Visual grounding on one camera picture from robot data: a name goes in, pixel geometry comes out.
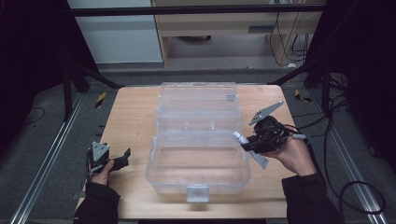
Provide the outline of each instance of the person's left hand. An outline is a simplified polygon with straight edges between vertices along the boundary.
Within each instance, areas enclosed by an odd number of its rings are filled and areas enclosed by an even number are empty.
[[[109,160],[103,168],[103,171],[100,174],[91,174],[91,182],[101,185],[107,185],[108,182],[108,173],[110,173],[111,168],[113,168],[114,161]]]

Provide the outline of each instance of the black horizontal bar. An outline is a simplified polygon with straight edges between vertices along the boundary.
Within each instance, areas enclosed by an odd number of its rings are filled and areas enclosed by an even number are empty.
[[[46,14],[53,16],[95,17],[95,16],[137,16],[170,14],[212,14],[212,13],[254,13],[254,12],[312,12],[323,11],[326,4],[285,4],[285,5],[228,5],[228,6],[185,6],[185,7],[113,7],[113,8],[72,8],[52,10]]]

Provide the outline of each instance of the table top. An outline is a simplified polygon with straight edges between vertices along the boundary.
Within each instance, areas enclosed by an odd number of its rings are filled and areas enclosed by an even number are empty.
[[[248,122],[257,110],[285,102],[273,112],[279,122],[293,125],[283,92],[278,86],[237,85],[245,136],[252,135]],[[126,87],[119,90],[101,143],[110,146],[110,158],[130,147],[129,166],[111,173],[109,183],[120,196],[120,218],[271,218],[286,217],[281,179],[292,176],[279,161],[269,159],[267,169],[249,156],[251,179],[242,193],[210,195],[209,203],[187,203],[186,195],[159,194],[146,180],[146,166],[156,126],[155,107],[161,87]]]

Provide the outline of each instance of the open plastic container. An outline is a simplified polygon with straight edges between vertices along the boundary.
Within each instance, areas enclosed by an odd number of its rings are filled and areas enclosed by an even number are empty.
[[[233,136],[242,127],[234,83],[163,83],[147,181],[158,193],[240,193],[250,180],[248,156]]]

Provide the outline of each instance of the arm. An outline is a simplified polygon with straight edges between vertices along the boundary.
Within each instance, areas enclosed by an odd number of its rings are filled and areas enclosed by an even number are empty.
[[[324,181],[302,140],[290,137],[281,149],[263,155],[278,159],[297,174],[282,180],[289,224],[344,223],[327,197]]]
[[[118,223],[120,195],[106,185],[113,165],[114,161],[109,161],[101,174],[92,176],[90,190],[75,213],[74,224]]]

